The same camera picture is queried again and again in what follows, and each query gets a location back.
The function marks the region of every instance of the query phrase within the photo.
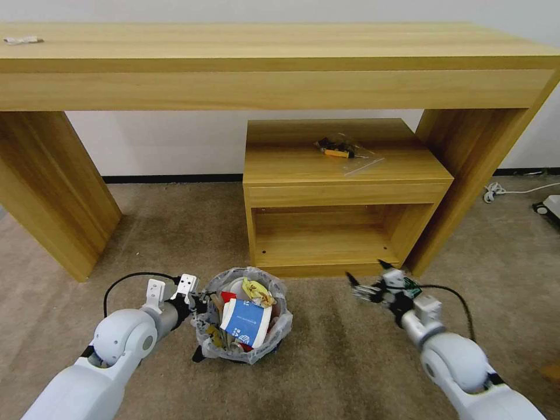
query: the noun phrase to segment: black cable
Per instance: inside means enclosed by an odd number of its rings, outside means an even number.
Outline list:
[[[107,289],[107,291],[105,292],[105,296],[103,298],[103,318],[107,318],[107,298],[108,298],[111,290],[113,290],[113,288],[116,285],[118,285],[121,281],[126,280],[127,278],[131,278],[131,277],[135,277],[135,276],[141,276],[141,275],[154,275],[154,276],[164,277],[164,278],[172,280],[174,283],[179,281],[179,279],[181,278],[181,276],[173,277],[173,276],[170,276],[169,274],[152,272],[152,271],[139,271],[139,272],[130,273],[130,274],[127,274],[124,277],[121,277],[119,280],[115,281],[112,285],[110,285],[109,288]]]
[[[471,311],[468,308],[467,305],[467,301],[465,299],[463,299],[463,297],[459,294],[459,292],[453,290],[450,287],[447,286],[439,286],[439,285],[414,285],[414,286],[409,286],[409,287],[403,287],[403,288],[397,288],[397,287],[390,287],[387,286],[387,289],[392,289],[392,290],[412,290],[412,289],[441,289],[441,290],[445,290],[448,292],[451,292],[452,294],[454,294],[455,296],[457,296],[459,298],[459,300],[461,301],[461,303],[463,304],[463,309],[465,311],[465,315],[467,316],[467,323],[468,323],[468,332],[470,335],[471,340],[473,340],[474,342],[476,342],[476,336],[474,334],[474,325],[473,325],[473,316],[471,315]]]

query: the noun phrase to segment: power cord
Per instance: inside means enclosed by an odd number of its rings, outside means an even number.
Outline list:
[[[440,285],[414,285],[414,286],[408,286],[408,287],[402,287],[402,288],[387,286],[387,289],[392,289],[392,290],[441,289],[441,290],[451,292],[452,294],[454,294],[455,296],[457,296],[459,298],[459,300],[461,301],[461,304],[463,305],[463,310],[465,311],[465,315],[467,316],[468,333],[469,333],[470,339],[474,342],[477,341],[476,336],[474,334],[474,323],[473,323],[473,318],[472,318],[473,315],[471,314],[471,311],[468,308],[467,301],[460,295],[460,293],[458,291],[453,290],[450,287],[440,286]]]
[[[110,285],[109,288],[107,289],[107,291],[105,292],[105,296],[103,297],[103,318],[107,318],[107,298],[109,297],[109,293],[113,290],[113,288],[116,285],[118,285],[121,281],[126,280],[127,278],[136,277],[136,276],[143,276],[143,275],[152,275],[152,276],[164,277],[164,278],[172,280],[173,283],[175,283],[176,285],[179,284],[179,280],[181,279],[181,276],[173,277],[173,276],[170,276],[169,274],[158,273],[158,272],[153,272],[153,271],[139,271],[139,272],[136,272],[136,273],[127,274],[126,276],[121,277],[119,280],[115,281],[112,285]]]
[[[490,204],[492,201],[494,201],[494,196],[496,195],[527,194],[527,193],[532,193],[533,191],[542,190],[543,188],[553,187],[555,185],[556,186],[560,185],[560,183],[547,184],[547,185],[543,185],[542,187],[533,188],[532,190],[527,190],[527,191],[508,191],[504,187],[502,187],[499,183],[493,182],[488,184],[488,186],[484,187],[486,188],[486,192],[484,193],[484,202]]]

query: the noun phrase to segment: tabletop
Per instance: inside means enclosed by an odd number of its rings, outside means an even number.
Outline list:
[[[557,68],[560,51],[471,23],[0,23],[0,72]]]

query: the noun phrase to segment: red object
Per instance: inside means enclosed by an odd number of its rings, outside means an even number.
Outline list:
[[[224,303],[227,303],[231,299],[237,299],[237,295],[232,292],[222,292],[222,299]]]
[[[253,347],[245,344],[245,343],[239,343],[241,345],[241,347],[243,347],[243,350],[246,352],[250,352],[251,350],[253,350]]]

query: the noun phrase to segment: black baseboard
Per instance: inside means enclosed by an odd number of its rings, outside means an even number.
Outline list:
[[[107,184],[169,184],[203,182],[241,182],[243,174],[125,175],[104,176]]]
[[[560,167],[496,169],[494,176],[527,175],[535,172],[545,175],[560,175]],[[103,180],[107,184],[241,182],[243,180],[243,174],[124,175],[104,176]]]
[[[560,167],[552,168],[505,168],[496,169],[494,176],[512,176],[512,175],[560,175]]]

